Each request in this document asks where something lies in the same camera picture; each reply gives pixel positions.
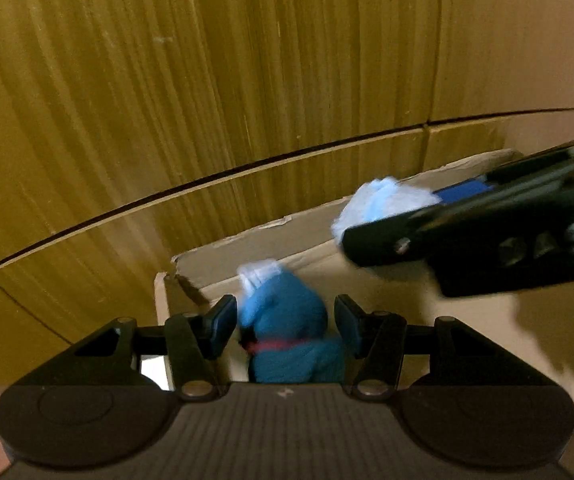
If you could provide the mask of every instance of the blue object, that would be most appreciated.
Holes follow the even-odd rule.
[[[398,185],[398,181],[390,176],[382,180],[372,180],[369,183],[373,190],[373,195],[371,195],[371,201],[364,212],[365,222],[375,222],[383,217],[385,204],[396,193]]]
[[[481,180],[470,178],[455,186],[449,186],[444,189],[439,189],[434,193],[440,197],[442,203],[451,204],[469,198],[470,196],[478,195],[493,189],[493,186],[482,182]]]
[[[253,328],[260,343],[296,342],[253,357],[258,383],[334,383],[344,378],[339,337],[326,337],[327,311],[322,299],[288,270],[264,282],[242,305],[240,325]]]

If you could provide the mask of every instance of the torn cardboard edge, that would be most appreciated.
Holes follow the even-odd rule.
[[[402,182],[431,190],[441,189],[486,173],[519,156],[519,152],[511,149],[480,153],[436,170],[418,173]],[[247,262],[266,258],[282,260],[323,244],[332,240],[331,224],[350,198],[327,202],[178,254],[172,258],[176,273],[194,287],[203,288],[235,277],[238,267]]]
[[[183,276],[158,272],[154,278],[154,302],[158,325],[174,314],[204,314],[209,300]]]

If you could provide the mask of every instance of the white tissue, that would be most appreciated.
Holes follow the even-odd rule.
[[[281,272],[282,267],[276,260],[260,260],[238,267],[238,278],[244,294],[249,297],[264,282]]]
[[[429,189],[401,184],[393,177],[363,184],[331,226],[337,243],[350,227],[375,222],[440,202]]]

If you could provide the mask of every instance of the blue plush toy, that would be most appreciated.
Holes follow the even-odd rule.
[[[288,270],[281,269],[253,291],[240,309],[239,323],[243,345],[252,356],[250,380],[342,381],[342,341],[337,336],[326,336],[324,303]]]

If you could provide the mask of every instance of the brown cardboard surface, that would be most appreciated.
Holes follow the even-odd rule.
[[[515,114],[429,126],[423,168],[474,153],[512,148],[525,155],[574,140],[574,110]]]
[[[0,389],[66,347],[65,341],[0,290]]]
[[[421,124],[438,0],[0,0],[0,260],[150,194]]]
[[[154,278],[174,254],[336,200],[420,166],[422,131],[281,161],[119,216],[0,266],[0,285],[77,341],[118,316],[155,323]]]
[[[404,181],[413,186],[440,189],[485,173],[516,156],[513,150],[481,153]],[[280,260],[324,243],[332,238],[330,226],[349,198],[328,202],[178,254],[174,257],[176,272],[202,287],[235,276],[236,269],[247,262],[265,258]]]
[[[441,0],[432,120],[574,108],[574,0]]]
[[[531,155],[574,140],[574,110],[513,116],[500,130],[506,148]]]
[[[429,126],[422,170],[433,170],[475,153],[499,150],[504,140],[500,128],[505,120],[493,118]]]

